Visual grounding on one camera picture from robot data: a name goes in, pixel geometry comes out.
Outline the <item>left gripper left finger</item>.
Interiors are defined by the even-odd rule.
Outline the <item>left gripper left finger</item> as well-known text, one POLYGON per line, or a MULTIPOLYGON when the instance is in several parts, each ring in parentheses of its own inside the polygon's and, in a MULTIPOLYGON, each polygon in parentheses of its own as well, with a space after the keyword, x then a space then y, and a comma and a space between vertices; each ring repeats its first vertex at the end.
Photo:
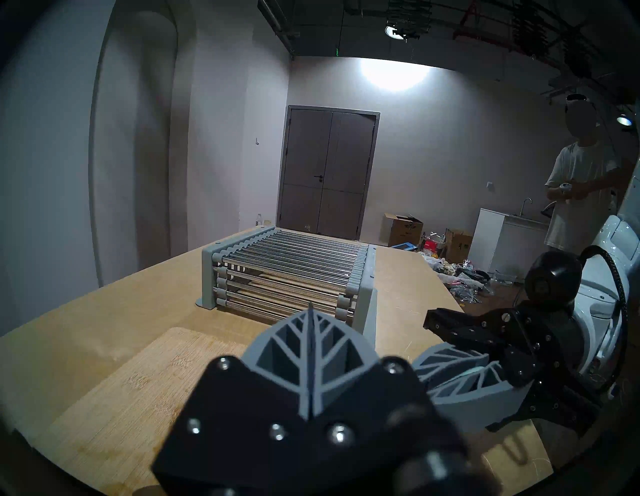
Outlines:
POLYGON ((311 494, 311 306, 205 368, 152 473, 167 495, 311 494))

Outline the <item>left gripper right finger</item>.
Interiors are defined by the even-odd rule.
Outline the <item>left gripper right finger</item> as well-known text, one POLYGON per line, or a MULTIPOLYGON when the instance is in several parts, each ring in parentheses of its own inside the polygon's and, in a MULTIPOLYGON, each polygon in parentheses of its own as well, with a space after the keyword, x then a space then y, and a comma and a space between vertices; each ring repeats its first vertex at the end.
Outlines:
POLYGON ((309 305, 307 387, 286 495, 468 495, 468 449, 409 364, 309 305))

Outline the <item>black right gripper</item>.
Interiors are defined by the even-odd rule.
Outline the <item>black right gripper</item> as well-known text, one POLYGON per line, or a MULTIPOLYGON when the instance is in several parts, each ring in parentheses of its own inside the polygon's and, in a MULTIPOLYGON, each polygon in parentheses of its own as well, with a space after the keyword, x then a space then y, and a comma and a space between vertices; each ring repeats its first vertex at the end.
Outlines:
POLYGON ((444 342, 421 353, 413 370, 424 385, 438 385, 427 395, 462 433, 542 419, 584 435, 600 415, 599 394, 579 374, 584 350, 569 350, 570 337, 583 334, 566 309, 436 308, 424 328, 444 342))

